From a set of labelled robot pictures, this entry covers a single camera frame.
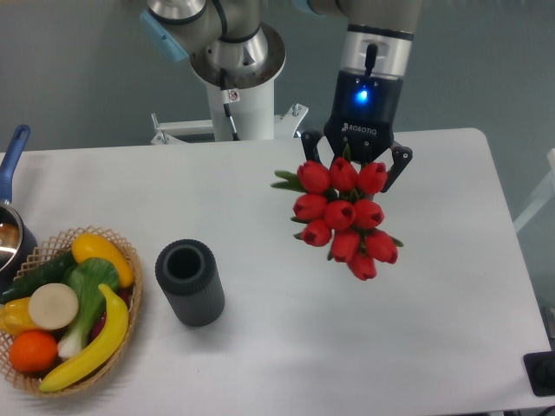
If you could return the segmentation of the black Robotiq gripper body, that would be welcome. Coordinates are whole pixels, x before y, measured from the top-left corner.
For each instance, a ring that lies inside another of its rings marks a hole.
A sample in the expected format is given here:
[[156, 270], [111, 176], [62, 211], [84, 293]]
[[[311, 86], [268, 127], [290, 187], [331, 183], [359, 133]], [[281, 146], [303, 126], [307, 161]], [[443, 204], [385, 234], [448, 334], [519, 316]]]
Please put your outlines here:
[[371, 162], [394, 141], [393, 124], [403, 80], [340, 71], [324, 136], [335, 156], [350, 150], [350, 160]]

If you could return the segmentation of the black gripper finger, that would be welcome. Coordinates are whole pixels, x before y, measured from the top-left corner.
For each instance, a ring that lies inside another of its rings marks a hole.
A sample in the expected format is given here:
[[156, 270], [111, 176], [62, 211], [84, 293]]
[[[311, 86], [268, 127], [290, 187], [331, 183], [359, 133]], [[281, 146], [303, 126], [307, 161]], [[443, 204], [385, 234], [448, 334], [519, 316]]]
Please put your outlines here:
[[385, 193], [390, 189], [413, 158], [413, 151], [407, 146], [393, 145], [390, 147], [390, 151], [393, 165], [388, 170], [388, 177], [381, 189], [381, 193]]
[[320, 151], [331, 155], [331, 147], [323, 131], [309, 129], [300, 133], [300, 140], [307, 161], [321, 161]]

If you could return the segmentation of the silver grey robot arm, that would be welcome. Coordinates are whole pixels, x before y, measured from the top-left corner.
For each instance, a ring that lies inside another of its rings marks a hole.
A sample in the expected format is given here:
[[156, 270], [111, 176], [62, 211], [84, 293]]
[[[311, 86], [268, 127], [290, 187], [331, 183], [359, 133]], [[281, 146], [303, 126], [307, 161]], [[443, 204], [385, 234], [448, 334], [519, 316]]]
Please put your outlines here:
[[302, 130], [306, 107], [274, 111], [274, 82], [286, 59], [281, 36], [260, 17], [257, 1], [151, 1], [140, 22], [172, 61], [188, 60], [204, 83], [211, 118], [155, 125], [167, 133], [212, 132], [218, 141], [298, 137], [318, 160], [326, 139], [335, 156], [366, 164], [391, 152], [393, 183], [412, 151], [395, 141], [393, 123], [421, 14], [419, 1], [300, 1], [315, 16], [348, 21], [330, 117], [322, 131]]

